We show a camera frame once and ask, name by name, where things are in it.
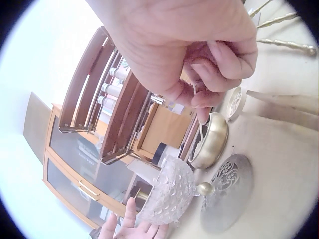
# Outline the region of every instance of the label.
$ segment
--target label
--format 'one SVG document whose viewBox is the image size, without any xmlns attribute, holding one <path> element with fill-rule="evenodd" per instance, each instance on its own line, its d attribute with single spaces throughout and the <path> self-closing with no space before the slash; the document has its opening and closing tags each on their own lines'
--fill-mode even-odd
<svg viewBox="0 0 319 239">
<path fill-rule="evenodd" d="M 184 106 L 170 101 L 167 106 L 167 109 L 175 114 L 181 114 L 184 109 Z"/>
</svg>

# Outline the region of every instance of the glass cabinet door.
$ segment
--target glass cabinet door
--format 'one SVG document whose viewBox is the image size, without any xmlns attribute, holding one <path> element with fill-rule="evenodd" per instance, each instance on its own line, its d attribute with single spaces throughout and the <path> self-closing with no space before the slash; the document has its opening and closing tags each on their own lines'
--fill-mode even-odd
<svg viewBox="0 0 319 239">
<path fill-rule="evenodd" d="M 90 221 L 98 226 L 102 226 L 108 215 L 105 215 L 106 207 L 99 203 L 99 199 L 94 198 L 85 191 L 81 185 L 77 185 L 69 178 L 67 178 L 57 166 L 48 160 L 47 167 L 47 181 L 54 187 L 54 189 L 70 203 L 82 215 L 87 217 Z"/>
<path fill-rule="evenodd" d="M 129 196 L 127 190 L 132 185 L 132 181 L 135 180 L 133 179 L 134 172 L 129 170 L 122 161 L 111 165 L 101 163 L 99 152 L 94 144 L 78 133 L 61 133 L 58 130 L 58 121 L 56 116 L 50 147 L 84 179 L 111 198 L 126 204 L 127 196 Z M 141 178 L 139 179 L 148 185 L 144 192 L 149 193 L 152 186 Z"/>
</svg>

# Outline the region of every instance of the metal stick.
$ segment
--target metal stick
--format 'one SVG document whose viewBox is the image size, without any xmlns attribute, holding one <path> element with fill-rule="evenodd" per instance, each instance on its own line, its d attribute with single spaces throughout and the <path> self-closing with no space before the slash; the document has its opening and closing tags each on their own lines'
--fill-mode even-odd
<svg viewBox="0 0 319 239">
<path fill-rule="evenodd" d="M 194 88 L 194 95 L 196 95 L 196 86 L 193 85 L 193 88 Z M 199 122 L 200 138 L 201 138 L 201 141 L 203 142 L 203 139 L 204 139 L 204 137 L 203 137 L 203 127 L 202 127 L 202 124 L 201 124 L 201 122 L 199 120 L 198 120 L 198 122 Z"/>
<path fill-rule="evenodd" d="M 306 44 L 298 44 L 292 41 L 259 39 L 257 40 L 257 42 L 261 42 L 261 43 L 269 44 L 269 45 L 281 46 L 281 47 L 289 47 L 294 50 L 301 50 L 310 56 L 314 56 L 317 54 L 316 48 L 314 46 L 306 45 Z"/>
<path fill-rule="evenodd" d="M 274 18 L 274 19 L 272 19 L 270 21 L 264 22 L 263 24 L 257 26 L 257 29 L 258 28 L 262 28 L 262 27 L 271 26 L 271 25 L 273 25 L 275 23 L 280 23 L 280 22 L 283 22 L 285 20 L 291 20 L 291 19 L 294 19 L 296 17 L 298 17 L 298 13 L 296 13 L 296 12 L 288 13 L 288 14 L 282 16 L 282 17 L 277 17 L 277 18 Z"/>
<path fill-rule="evenodd" d="M 268 3 L 270 3 L 272 0 L 268 0 L 267 2 L 265 2 L 262 6 L 260 6 L 259 8 L 257 8 L 256 10 L 254 10 L 251 14 L 249 14 L 249 16 L 251 18 L 253 18 L 257 13 L 259 13 L 259 11 L 266 6 Z"/>
</svg>

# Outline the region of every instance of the white bottle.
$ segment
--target white bottle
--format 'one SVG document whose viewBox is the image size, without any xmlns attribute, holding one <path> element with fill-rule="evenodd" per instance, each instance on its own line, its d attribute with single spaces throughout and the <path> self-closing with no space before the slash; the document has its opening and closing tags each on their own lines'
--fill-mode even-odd
<svg viewBox="0 0 319 239">
<path fill-rule="evenodd" d="M 102 85 L 102 91 L 106 92 L 109 95 L 112 95 L 112 96 L 118 98 L 120 95 L 120 92 L 121 92 L 121 88 L 117 87 L 115 85 L 110 85 L 110 84 L 104 83 Z"/>
<path fill-rule="evenodd" d="M 98 103 L 103 105 L 104 107 L 113 110 L 116 105 L 116 100 L 107 98 L 105 96 L 98 97 Z"/>
<path fill-rule="evenodd" d="M 125 81 L 127 75 L 129 74 L 129 71 L 126 71 L 124 69 L 116 69 L 112 67 L 109 73 L 111 76 L 115 76 L 119 80 Z"/>
</svg>

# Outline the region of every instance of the table surface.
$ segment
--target table surface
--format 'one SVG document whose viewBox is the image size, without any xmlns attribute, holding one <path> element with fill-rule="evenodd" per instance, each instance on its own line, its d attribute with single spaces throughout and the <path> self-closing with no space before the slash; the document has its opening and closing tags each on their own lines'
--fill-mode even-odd
<svg viewBox="0 0 319 239">
<path fill-rule="evenodd" d="M 264 2 L 247 0 L 245 6 L 255 9 Z M 261 11 L 260 23 L 290 12 L 294 10 L 287 3 L 274 0 Z M 259 29 L 257 38 L 316 45 L 298 19 Z M 243 80 L 242 87 L 279 95 L 318 96 L 318 56 L 311 58 L 286 47 L 261 43 L 258 49 L 256 71 Z M 225 117 L 231 94 L 232 90 L 220 108 Z M 254 189 L 245 212 L 224 233 L 209 234 L 200 223 L 203 199 L 194 198 L 180 227 L 172 230 L 168 238 L 291 238 L 307 219 L 318 197 L 318 117 L 250 96 L 243 112 L 229 122 L 228 142 L 216 166 L 196 170 L 195 176 L 198 183 L 210 181 L 218 165 L 230 155 L 245 154 L 254 171 Z"/>
</svg>

